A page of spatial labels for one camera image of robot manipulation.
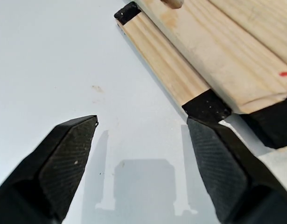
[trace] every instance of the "black tip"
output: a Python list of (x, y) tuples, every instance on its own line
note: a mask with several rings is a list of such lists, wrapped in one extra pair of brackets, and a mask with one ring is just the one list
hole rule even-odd
[(125, 7), (123, 7), (121, 10), (119, 10), (114, 17), (122, 24), (125, 25), (127, 22), (129, 22), (132, 18), (137, 16), (141, 12), (140, 9), (138, 9), (138, 6), (135, 2), (131, 1), (129, 4), (127, 4)]

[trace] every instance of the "white table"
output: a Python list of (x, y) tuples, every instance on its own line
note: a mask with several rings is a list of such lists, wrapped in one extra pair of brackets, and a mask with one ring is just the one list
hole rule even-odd
[(0, 184), (55, 125), (97, 114), (65, 224), (218, 223), (185, 116), (113, 18), (125, 3), (0, 1)]

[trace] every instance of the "pine wood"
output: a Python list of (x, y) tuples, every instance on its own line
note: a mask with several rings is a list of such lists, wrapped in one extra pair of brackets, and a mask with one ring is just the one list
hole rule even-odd
[(135, 0), (220, 97), (251, 113), (287, 97), (287, 65), (206, 0)]
[(287, 0), (210, 0), (287, 63)]
[(209, 89), (144, 13), (139, 13), (125, 25), (118, 20), (117, 23), (179, 106)]

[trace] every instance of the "wooden plank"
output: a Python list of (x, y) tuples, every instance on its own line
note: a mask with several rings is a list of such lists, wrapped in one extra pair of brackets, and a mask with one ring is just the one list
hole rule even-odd
[(210, 0), (287, 63), (287, 0)]
[(178, 9), (160, 0), (135, 2), (266, 146), (287, 146), (281, 59), (209, 1), (186, 0)]
[(210, 89), (144, 13), (117, 22), (178, 105)]
[(116, 14), (117, 23), (177, 105), (204, 121), (217, 123), (230, 115), (230, 109), (163, 33), (144, 13), (137, 11), (134, 16), (136, 9), (131, 6), (137, 7), (129, 4)]

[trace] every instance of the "black painted end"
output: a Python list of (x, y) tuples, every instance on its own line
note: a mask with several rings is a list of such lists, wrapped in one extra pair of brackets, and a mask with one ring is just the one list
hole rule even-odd
[(231, 114), (231, 109), (209, 89), (182, 106), (185, 112), (203, 122), (217, 123)]
[(287, 98), (251, 114), (240, 115), (267, 147), (287, 146)]
[(137, 16), (141, 12), (140, 9), (138, 9), (138, 6), (135, 2), (131, 1), (129, 4), (127, 4), (125, 7), (123, 7), (121, 10), (119, 10), (114, 17), (122, 24), (125, 25), (127, 22), (129, 22), (132, 18)]

